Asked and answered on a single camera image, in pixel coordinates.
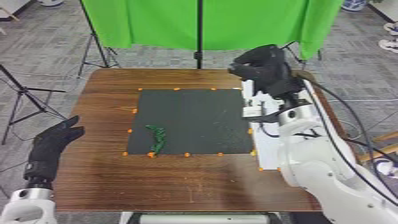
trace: green screen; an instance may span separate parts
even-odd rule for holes
[[[205,50],[301,43],[303,59],[322,48],[344,0],[205,0]],[[196,49],[198,0],[84,0],[107,47]]]

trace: gray floor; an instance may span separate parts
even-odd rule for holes
[[[8,36],[0,35],[0,63],[29,86],[68,90],[66,94],[58,94],[52,98],[54,107],[68,115],[79,100],[86,79],[95,70],[95,68],[88,68],[86,79],[75,79],[90,36],[79,0],[68,0],[59,8],[43,8],[40,4],[34,4],[20,18],[20,22],[0,23],[10,33]],[[384,20],[368,9],[358,14],[342,12],[326,41],[324,60],[317,61],[313,59],[310,61],[308,69],[315,73],[319,81],[336,91],[344,99],[379,100],[398,98],[398,55],[377,46],[379,40],[392,38],[383,25]],[[189,50],[136,46],[132,49],[118,49],[118,52],[123,67],[194,68],[196,66],[193,51]],[[242,52],[209,51],[205,67],[226,68]],[[95,48],[91,59],[98,61]],[[2,82],[0,92],[0,126],[4,127],[17,94]],[[397,131],[398,102],[370,101],[352,102],[351,104],[372,136]],[[333,106],[342,119],[352,122],[352,117],[342,105],[333,103]],[[33,109],[34,107],[26,100],[20,107],[20,116]],[[58,118],[40,115],[20,123],[15,127],[20,138],[33,138],[58,121]],[[347,131],[356,135],[351,126],[347,126]],[[0,170],[27,160],[29,150],[31,141],[22,141],[11,134],[8,145],[0,147]],[[8,194],[24,187],[22,171],[24,167],[20,166],[0,173],[0,184]],[[8,198],[0,193],[0,209],[6,202]],[[118,214],[61,215],[61,223],[100,224],[116,222]]]

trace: light stand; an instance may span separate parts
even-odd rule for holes
[[[0,71],[4,72],[15,86],[17,86],[17,93],[18,93],[18,97],[17,97],[17,102],[15,102],[15,107],[13,107],[13,112],[10,115],[10,123],[8,123],[8,127],[6,127],[6,132],[4,132],[4,139],[2,139],[2,145],[6,145],[6,140],[8,140],[8,135],[10,135],[10,129],[11,126],[20,123],[22,121],[26,121],[31,117],[34,117],[38,114],[42,113],[54,113],[63,119],[66,119],[66,117],[63,116],[63,114],[58,112],[58,110],[49,106],[49,101],[50,101],[50,97],[54,93],[65,93],[66,91],[63,90],[52,90],[52,89],[40,89],[40,88],[29,88],[27,86],[22,85],[22,83],[18,82],[17,78],[13,77],[6,67],[0,64]],[[34,94],[31,93],[33,91],[42,91],[42,92],[49,92],[49,96],[47,96],[47,100],[43,101]],[[26,117],[22,117],[20,119],[17,119],[17,113],[18,113],[18,105],[20,105],[20,101],[22,101],[22,97],[27,96],[38,111],[29,114]]]

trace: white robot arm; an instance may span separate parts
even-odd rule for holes
[[[315,106],[297,107],[280,115],[280,118],[283,144],[280,161],[283,177],[290,186],[303,187],[315,195],[326,217],[333,223],[398,223],[398,207],[376,192],[351,170],[329,136],[324,135],[315,138],[296,136],[297,133],[305,133],[312,129],[319,131],[324,127]],[[331,132],[338,149],[352,166],[377,189],[395,199],[381,180],[356,163],[351,146],[335,129]]]
[[[398,223],[397,197],[356,162],[351,146],[329,127],[310,88],[303,78],[292,76],[276,45],[257,48],[235,59],[230,72],[244,81],[255,81],[253,95],[264,92],[285,101],[276,113],[265,115],[262,111],[262,116],[251,115],[248,120],[280,122],[280,166],[290,186],[303,187],[317,197],[333,223]],[[303,90],[313,103],[299,98]]]

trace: tripod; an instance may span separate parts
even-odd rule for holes
[[[84,9],[84,15],[86,15],[88,23],[90,23],[90,28],[91,28],[91,37],[90,37],[90,42],[88,42],[86,51],[84,51],[82,64],[81,64],[81,68],[79,68],[79,78],[82,78],[84,66],[86,65],[95,65],[100,68],[113,68],[114,66],[118,66],[121,68],[120,62],[116,60],[118,53],[116,53],[116,50],[111,47],[106,47],[106,50],[107,50],[107,53],[109,53],[109,57],[106,56],[104,46],[102,46],[102,43],[100,43],[97,30],[95,30],[95,26],[93,26],[93,23],[91,23],[91,18],[90,18],[90,14],[88,14],[88,10],[86,10],[86,6],[84,6],[82,0],[81,0],[81,6],[82,6],[82,9]],[[97,47],[98,47],[98,52],[100,52],[100,56],[102,56],[104,65],[98,65],[97,63],[88,62],[88,56],[90,56],[93,40],[97,42]]]
[[[6,140],[8,140],[8,135],[10,135],[10,129],[11,126],[20,123],[22,121],[26,121],[31,117],[34,117],[38,114],[42,113],[52,113],[56,114],[63,119],[66,119],[66,117],[63,116],[63,114],[58,112],[58,110],[49,106],[49,101],[50,101],[50,97],[54,93],[65,93],[66,91],[63,90],[52,90],[52,89],[40,89],[40,88],[29,88],[27,86],[22,85],[22,83],[18,82],[17,78],[13,77],[6,67],[0,64],[0,71],[4,72],[15,86],[17,86],[17,93],[18,93],[18,97],[17,97],[17,102],[15,102],[15,107],[13,107],[13,112],[10,115],[10,123],[8,123],[8,127],[6,127],[6,132],[4,132],[4,139],[2,139],[2,145],[6,145]],[[33,91],[42,91],[42,92],[49,92],[49,96],[47,96],[47,100],[43,101],[34,94],[31,93]],[[38,108],[38,112],[34,112],[33,114],[29,114],[26,117],[22,117],[20,119],[17,119],[17,110],[18,110],[18,105],[20,105],[20,101],[22,101],[22,97],[27,96],[36,108]]]

